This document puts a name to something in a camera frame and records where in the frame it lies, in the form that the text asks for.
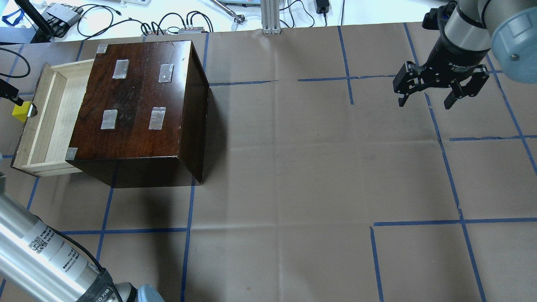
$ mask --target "yellow block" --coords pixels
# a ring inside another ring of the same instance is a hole
[[[22,106],[15,105],[15,107],[13,108],[13,113],[11,113],[11,115],[24,123],[26,121],[26,118],[28,117],[28,111],[30,110],[31,105],[32,102],[24,102]]]

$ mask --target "power adapter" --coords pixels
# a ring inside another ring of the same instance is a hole
[[[329,0],[315,0],[315,9],[318,14],[328,13],[330,11]]]

